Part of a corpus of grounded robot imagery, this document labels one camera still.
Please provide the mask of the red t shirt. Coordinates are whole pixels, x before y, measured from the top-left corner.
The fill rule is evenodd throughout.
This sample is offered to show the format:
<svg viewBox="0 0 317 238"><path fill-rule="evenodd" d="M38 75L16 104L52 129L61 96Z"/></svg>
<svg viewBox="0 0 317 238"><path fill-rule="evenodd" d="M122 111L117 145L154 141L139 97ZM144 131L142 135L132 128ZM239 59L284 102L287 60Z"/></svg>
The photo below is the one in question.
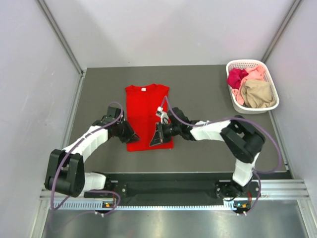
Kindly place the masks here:
<svg viewBox="0 0 317 238"><path fill-rule="evenodd" d="M172 149L173 141L157 146L151 146L156 123L160 118L156 116L159 106L167 111L167 104L162 104L165 96L168 96L169 87L161 84L147 86L130 85L125 88L127 120L140 137L138 142L128 143L127 151L147 151L156 149Z"/></svg>

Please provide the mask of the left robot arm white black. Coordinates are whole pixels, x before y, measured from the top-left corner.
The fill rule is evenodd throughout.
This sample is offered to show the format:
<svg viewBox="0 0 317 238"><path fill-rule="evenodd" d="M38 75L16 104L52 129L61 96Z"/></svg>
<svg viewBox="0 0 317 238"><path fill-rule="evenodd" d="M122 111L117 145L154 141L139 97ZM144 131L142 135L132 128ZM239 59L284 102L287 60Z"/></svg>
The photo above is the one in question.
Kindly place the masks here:
<svg viewBox="0 0 317 238"><path fill-rule="evenodd" d="M71 145L51 152L44 182L46 189L70 197L90 190L103 197L111 194L112 184L107 181L107 176L97 172L86 173L84 163L98 147L113 137L126 144L140 140L125 119L122 106L118 105L118 108L109 105L106 115L95 121Z"/></svg>

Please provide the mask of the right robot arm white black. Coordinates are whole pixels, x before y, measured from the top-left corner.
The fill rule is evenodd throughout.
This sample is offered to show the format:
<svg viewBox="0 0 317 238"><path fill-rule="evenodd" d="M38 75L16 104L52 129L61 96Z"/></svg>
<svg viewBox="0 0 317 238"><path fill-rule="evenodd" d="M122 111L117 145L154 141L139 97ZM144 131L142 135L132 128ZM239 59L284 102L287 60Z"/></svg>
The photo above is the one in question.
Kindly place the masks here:
<svg viewBox="0 0 317 238"><path fill-rule="evenodd" d="M174 136L188 141L215 140L224 142L236 158L235 169L229 185L218 189L225 197L243 196L249 191L255 162L262 150L265 137L254 126L242 121L242 116L209 123L201 120L188 120L183 112L175 107L165 112L158 107L155 133L150 146L167 144Z"/></svg>

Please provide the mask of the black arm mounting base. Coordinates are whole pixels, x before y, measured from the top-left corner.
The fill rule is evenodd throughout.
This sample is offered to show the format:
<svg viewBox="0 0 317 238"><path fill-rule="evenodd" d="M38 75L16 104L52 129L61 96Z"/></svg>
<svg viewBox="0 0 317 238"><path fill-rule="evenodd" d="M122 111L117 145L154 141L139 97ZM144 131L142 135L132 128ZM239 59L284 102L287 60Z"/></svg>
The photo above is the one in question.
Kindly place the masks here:
<svg viewBox="0 0 317 238"><path fill-rule="evenodd" d="M257 181L237 197L218 194L232 180L231 173L108 173L106 189L118 193L121 206L220 205L223 199L256 198Z"/></svg>

